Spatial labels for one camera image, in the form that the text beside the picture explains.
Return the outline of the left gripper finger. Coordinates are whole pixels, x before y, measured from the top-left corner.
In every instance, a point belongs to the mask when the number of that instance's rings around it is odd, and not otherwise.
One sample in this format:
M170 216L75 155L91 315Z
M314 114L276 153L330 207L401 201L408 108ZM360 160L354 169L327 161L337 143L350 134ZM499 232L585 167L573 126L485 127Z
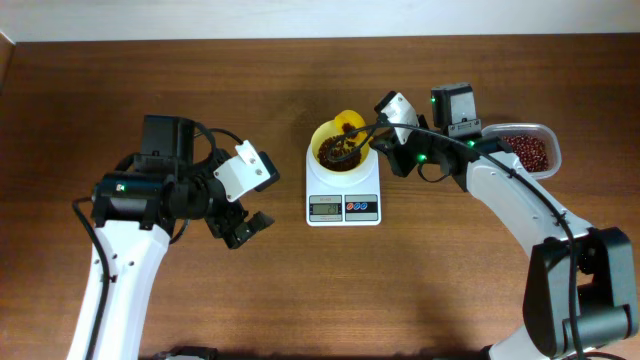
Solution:
M262 192L280 179L280 173L264 151L259 152L258 155L269 174L268 179L255 188L256 192Z
M259 211L255 213L251 219L243 222L234 230L235 248L244 245L257 233L267 229L275 223L275 219L271 216Z

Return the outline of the red beans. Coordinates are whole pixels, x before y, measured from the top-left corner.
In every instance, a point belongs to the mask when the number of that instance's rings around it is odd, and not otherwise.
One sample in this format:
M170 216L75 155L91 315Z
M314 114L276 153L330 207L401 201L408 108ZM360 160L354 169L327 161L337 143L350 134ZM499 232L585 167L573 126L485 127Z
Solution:
M396 130L386 124L362 128L356 128L350 123L344 124L338 135L321 143L318 159L331 170L351 170L364 159L363 151L366 148L384 155L394 173L402 177L413 169L420 170L426 164L440 166L445 175L458 175L467 162L478 159L480 154L499 151L515 154L524 169L530 173L544 172L551 168L551 160L547 154L550 147L539 136L487 134L453 140L420 126L411 129L409 139L402 144Z

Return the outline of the yellow measuring scoop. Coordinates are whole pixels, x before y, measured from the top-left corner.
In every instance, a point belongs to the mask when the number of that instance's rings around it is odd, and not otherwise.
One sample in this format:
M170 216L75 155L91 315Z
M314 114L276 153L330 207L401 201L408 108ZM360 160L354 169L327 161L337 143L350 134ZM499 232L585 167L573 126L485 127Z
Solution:
M358 128L366 126L365 120L353 110L344 110L333 119L334 127L340 135L345 135ZM366 141L367 131L352 134L342 141L342 148L347 151L355 150L363 141Z

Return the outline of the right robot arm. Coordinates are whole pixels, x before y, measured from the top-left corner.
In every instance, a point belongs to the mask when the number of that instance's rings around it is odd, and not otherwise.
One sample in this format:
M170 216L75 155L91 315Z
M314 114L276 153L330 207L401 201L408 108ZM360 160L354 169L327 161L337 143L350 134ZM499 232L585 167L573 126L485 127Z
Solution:
M529 258L524 324L478 358L589 359L639 332L633 250L616 227L598 229L574 215L524 168L511 146L482 128L471 86L431 91L430 129L399 92L374 108L383 133L370 143L395 175L440 167L484 203Z

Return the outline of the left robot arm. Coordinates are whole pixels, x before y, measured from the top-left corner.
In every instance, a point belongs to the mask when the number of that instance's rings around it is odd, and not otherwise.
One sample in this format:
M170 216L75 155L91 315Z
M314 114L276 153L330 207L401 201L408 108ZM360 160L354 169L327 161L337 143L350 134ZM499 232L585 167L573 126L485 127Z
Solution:
M68 358L138 357L157 272L191 222L204 221L230 249L273 224L262 212L248 214L240 199L278 181L278 170L247 140L235 150L230 155L219 148L214 131L202 123L147 115L140 150L87 197L91 214L72 203L92 257Z

